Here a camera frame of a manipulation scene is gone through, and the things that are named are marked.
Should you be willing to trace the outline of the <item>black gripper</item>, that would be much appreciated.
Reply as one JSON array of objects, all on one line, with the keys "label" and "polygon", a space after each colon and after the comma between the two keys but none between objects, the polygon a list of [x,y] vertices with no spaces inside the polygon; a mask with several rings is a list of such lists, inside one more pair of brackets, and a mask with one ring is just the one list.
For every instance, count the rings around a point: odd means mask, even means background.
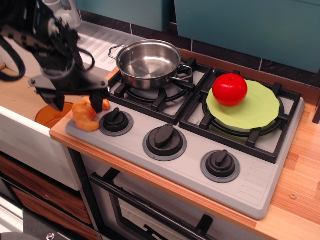
[{"label": "black gripper", "polygon": [[84,71],[74,67],[64,72],[43,72],[30,79],[29,85],[56,111],[63,111],[66,95],[90,96],[90,104],[96,113],[109,109],[109,84],[91,70]]}]

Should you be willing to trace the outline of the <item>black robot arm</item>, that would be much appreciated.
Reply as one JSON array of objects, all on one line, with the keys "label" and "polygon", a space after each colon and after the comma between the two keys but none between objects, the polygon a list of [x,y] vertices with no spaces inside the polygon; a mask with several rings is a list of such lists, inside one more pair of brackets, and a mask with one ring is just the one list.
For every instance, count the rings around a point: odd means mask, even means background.
[{"label": "black robot arm", "polygon": [[32,78],[29,85],[57,111],[64,108],[66,95],[88,96],[92,108],[100,113],[103,100],[110,95],[109,84],[85,68],[78,47],[78,32],[41,0],[2,0],[0,2],[0,46],[18,68],[14,76],[1,73],[4,82],[22,79],[26,67],[6,39],[13,40],[30,52],[38,62],[41,76]]}]

